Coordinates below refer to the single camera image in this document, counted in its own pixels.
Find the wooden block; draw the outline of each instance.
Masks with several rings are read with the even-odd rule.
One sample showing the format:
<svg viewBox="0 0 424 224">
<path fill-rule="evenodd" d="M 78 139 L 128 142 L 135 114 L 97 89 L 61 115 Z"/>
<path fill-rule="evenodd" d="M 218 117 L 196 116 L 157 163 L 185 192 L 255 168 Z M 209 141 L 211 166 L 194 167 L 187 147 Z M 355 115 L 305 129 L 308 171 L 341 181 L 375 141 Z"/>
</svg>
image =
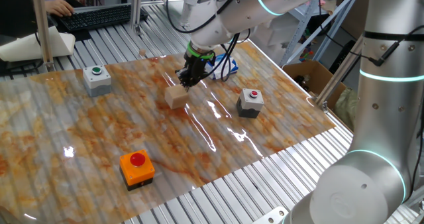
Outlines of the wooden block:
<svg viewBox="0 0 424 224">
<path fill-rule="evenodd" d="M 140 52 L 138 52 L 138 54 L 140 54 L 140 56 L 146 56 L 146 50 L 140 49 Z"/>
<path fill-rule="evenodd" d="M 176 109 L 186 105 L 188 94 L 182 85 L 175 85 L 165 89 L 165 101 L 171 107 Z"/>
</svg>

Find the plastic sheet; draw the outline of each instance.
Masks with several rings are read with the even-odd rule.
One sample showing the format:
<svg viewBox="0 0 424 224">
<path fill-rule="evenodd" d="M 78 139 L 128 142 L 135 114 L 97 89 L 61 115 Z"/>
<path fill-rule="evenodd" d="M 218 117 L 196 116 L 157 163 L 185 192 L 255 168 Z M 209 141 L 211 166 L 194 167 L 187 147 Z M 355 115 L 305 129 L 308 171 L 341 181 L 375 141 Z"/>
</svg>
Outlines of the plastic sheet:
<svg viewBox="0 0 424 224">
<path fill-rule="evenodd" d="M 112 93 L 90 98 L 81 70 L 0 83 L 0 206 L 24 223 L 120 223 L 334 127 L 249 42 L 238 73 L 204 80 L 170 110 L 182 54 L 106 66 Z M 257 119 L 240 118 L 242 88 L 259 89 Z M 128 192 L 121 155 L 146 149 L 153 183 Z"/>
</svg>

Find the keyboard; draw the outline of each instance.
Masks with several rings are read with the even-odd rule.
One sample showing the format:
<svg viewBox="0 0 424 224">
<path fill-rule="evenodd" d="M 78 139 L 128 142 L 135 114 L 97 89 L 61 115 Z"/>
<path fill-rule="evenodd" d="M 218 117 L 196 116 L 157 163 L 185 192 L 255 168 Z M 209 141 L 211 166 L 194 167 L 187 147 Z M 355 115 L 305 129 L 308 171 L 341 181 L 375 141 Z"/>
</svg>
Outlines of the keyboard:
<svg viewBox="0 0 424 224">
<path fill-rule="evenodd" d="M 146 20 L 148 13 L 141 9 L 140 20 Z M 74 13 L 70 17 L 59 18 L 69 32 L 93 29 L 119 23 L 126 23 L 131 19 L 131 5 L 122 5 L 96 11 Z"/>
</svg>

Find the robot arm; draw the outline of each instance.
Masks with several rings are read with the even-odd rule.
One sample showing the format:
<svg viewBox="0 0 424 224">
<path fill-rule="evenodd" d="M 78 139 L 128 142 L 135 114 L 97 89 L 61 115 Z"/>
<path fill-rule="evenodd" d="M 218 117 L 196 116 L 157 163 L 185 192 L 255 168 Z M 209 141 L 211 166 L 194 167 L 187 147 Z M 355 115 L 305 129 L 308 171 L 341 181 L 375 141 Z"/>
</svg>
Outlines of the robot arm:
<svg viewBox="0 0 424 224">
<path fill-rule="evenodd" d="M 220 9 L 226 1 L 227 7 Z M 215 18 L 192 33 L 185 67 L 177 72 L 182 84 L 192 86 L 202 79 L 217 44 L 306 1 L 212 0 L 196 6 L 189 20 L 192 28 Z M 370 0 L 362 54 L 382 63 L 361 60 L 353 143 L 283 224 L 383 223 L 412 194 L 424 34 L 409 33 L 424 24 L 423 11 L 422 0 Z"/>
<path fill-rule="evenodd" d="M 190 28 L 199 28 L 191 34 L 185 54 L 186 63 L 177 75 L 186 87 L 197 84 L 205 77 L 204 67 L 213 57 L 213 49 L 241 33 L 265 23 L 309 0 L 210 0 L 194 7 L 189 18 Z"/>
</svg>

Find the emergency stop button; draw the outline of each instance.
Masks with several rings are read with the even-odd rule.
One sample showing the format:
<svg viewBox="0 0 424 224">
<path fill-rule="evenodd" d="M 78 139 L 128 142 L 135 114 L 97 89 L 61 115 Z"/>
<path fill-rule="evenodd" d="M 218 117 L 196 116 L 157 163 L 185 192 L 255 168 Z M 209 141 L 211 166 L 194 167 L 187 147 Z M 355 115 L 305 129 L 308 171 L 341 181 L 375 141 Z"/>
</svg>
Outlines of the emergency stop button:
<svg viewBox="0 0 424 224">
<path fill-rule="evenodd" d="M 135 153 L 130 157 L 130 163 L 136 167 L 140 167 L 146 162 L 146 157 L 141 153 Z"/>
<path fill-rule="evenodd" d="M 250 97 L 251 98 L 257 98 L 258 97 L 258 92 L 257 91 L 251 91 L 250 92 Z"/>
</svg>

